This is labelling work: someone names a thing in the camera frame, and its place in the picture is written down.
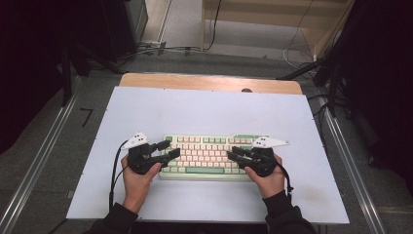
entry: white keyboard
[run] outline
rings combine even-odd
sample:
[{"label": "white keyboard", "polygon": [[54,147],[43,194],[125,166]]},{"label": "white keyboard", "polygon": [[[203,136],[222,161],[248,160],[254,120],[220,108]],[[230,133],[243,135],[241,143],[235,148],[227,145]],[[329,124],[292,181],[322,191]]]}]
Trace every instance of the white keyboard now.
[{"label": "white keyboard", "polygon": [[180,156],[162,168],[162,179],[250,180],[238,164],[227,157],[232,146],[251,149],[262,135],[184,136],[165,135],[170,147],[165,153],[180,148]]}]

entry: black jacket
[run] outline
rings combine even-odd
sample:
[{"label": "black jacket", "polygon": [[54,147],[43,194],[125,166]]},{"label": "black jacket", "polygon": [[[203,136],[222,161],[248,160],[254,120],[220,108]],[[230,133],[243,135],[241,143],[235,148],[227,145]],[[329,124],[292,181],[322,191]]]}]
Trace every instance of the black jacket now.
[{"label": "black jacket", "polygon": [[[302,217],[300,209],[292,207],[285,191],[263,201],[268,211],[265,220],[269,234],[316,233],[312,224]],[[106,218],[97,220],[88,233],[127,234],[136,219],[137,214],[116,203]]]}]

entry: person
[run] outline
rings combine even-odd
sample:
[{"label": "person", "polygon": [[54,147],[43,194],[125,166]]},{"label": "person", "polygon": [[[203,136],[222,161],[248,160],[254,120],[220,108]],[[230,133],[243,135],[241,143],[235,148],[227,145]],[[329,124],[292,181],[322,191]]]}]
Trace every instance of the person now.
[{"label": "person", "polygon": [[[274,156],[282,165],[282,158],[276,154]],[[95,221],[91,229],[86,232],[88,234],[126,234],[130,231],[131,233],[142,233],[139,231],[139,225],[133,226],[133,224],[148,195],[152,178],[158,173],[161,164],[155,164],[146,175],[139,175],[127,168],[127,156],[122,159],[121,163],[122,167],[125,168],[123,172],[125,200],[122,205],[115,203],[106,218]],[[302,217],[300,209],[293,207],[286,196],[284,175],[280,167],[276,167],[272,174],[265,177],[260,177],[249,167],[245,167],[245,172],[257,184],[262,200],[267,207],[268,215],[265,220],[269,234],[316,233],[313,225]],[[172,230],[173,228],[165,233],[175,233]]]}]

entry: black sleeve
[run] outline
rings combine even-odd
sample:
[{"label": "black sleeve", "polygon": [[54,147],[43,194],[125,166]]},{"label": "black sleeve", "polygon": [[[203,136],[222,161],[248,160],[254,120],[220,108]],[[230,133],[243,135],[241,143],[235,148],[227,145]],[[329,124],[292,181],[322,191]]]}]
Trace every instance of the black sleeve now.
[{"label": "black sleeve", "polygon": [[98,219],[88,234],[127,234],[137,219],[137,214],[115,203],[104,219]]},{"label": "black sleeve", "polygon": [[263,201],[267,206],[265,220],[270,234],[316,234],[313,225],[301,215],[300,208],[292,207],[285,191]]}]

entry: table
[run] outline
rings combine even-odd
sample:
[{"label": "table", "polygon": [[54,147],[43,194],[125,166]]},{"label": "table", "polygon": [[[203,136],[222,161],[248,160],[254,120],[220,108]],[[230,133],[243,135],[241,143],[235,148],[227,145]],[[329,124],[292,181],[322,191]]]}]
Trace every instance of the table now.
[{"label": "table", "polygon": [[[67,218],[107,214],[114,154],[120,143],[137,131],[144,132],[151,142],[178,131],[190,135],[256,131],[289,140],[289,146],[275,151],[283,157],[295,187],[293,205],[300,206],[306,219],[324,224],[349,222],[307,99],[296,82],[126,74],[120,85],[109,101]],[[268,94],[269,85],[274,86],[272,94]],[[243,88],[255,93],[242,93]],[[114,200],[122,202],[123,197],[120,179]],[[156,176],[139,217],[146,221],[262,223],[266,214],[253,182],[162,180]]]},{"label": "table", "polygon": [[[203,0],[201,50],[205,20],[215,20],[218,3],[219,0]],[[299,26],[306,42],[312,45],[309,46],[312,55],[321,58],[334,35],[342,29],[353,4],[354,0],[223,0],[218,20]]]}]

